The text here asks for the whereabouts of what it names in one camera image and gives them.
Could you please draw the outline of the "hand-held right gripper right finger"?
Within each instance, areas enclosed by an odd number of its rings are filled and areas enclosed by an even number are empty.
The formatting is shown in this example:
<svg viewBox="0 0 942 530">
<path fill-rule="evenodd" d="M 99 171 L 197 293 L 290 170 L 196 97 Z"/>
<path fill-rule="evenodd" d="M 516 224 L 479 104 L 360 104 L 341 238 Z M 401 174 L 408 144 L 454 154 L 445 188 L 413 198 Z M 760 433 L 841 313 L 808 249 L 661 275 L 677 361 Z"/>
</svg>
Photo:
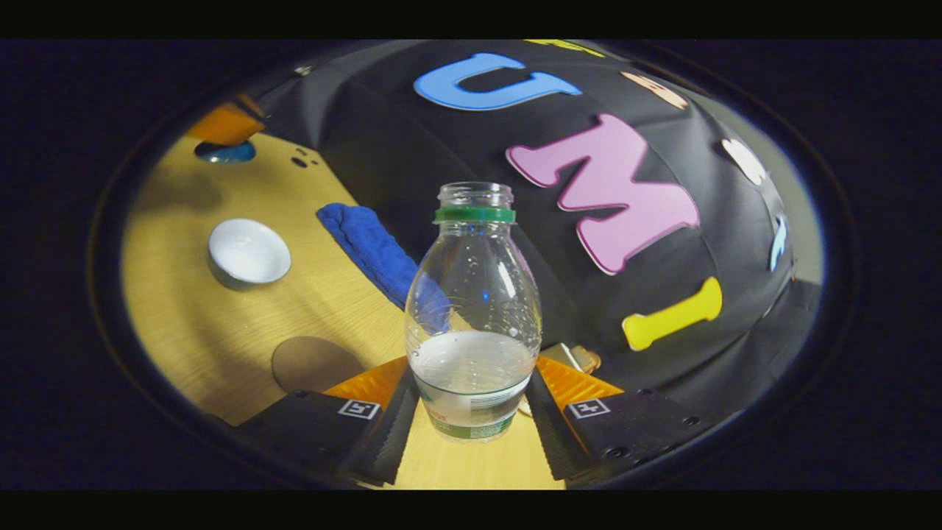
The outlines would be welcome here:
<svg viewBox="0 0 942 530">
<path fill-rule="evenodd" d="M 527 400 L 554 479 L 596 487 L 666 460 L 711 427 L 709 416 L 653 389 L 620 389 L 539 356 Z"/>
</svg>

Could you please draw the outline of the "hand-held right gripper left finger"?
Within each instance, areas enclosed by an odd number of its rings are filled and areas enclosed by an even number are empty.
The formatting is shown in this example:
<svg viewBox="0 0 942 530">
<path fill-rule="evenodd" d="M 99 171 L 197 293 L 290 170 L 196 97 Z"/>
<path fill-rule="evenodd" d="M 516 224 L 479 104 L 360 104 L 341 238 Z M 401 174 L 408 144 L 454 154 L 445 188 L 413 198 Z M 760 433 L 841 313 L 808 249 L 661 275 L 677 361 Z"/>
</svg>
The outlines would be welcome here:
<svg viewBox="0 0 942 530">
<path fill-rule="evenodd" d="M 294 390 L 235 432 L 306 482 L 394 485 L 418 400 L 409 361 L 398 358 L 323 392 Z"/>
</svg>

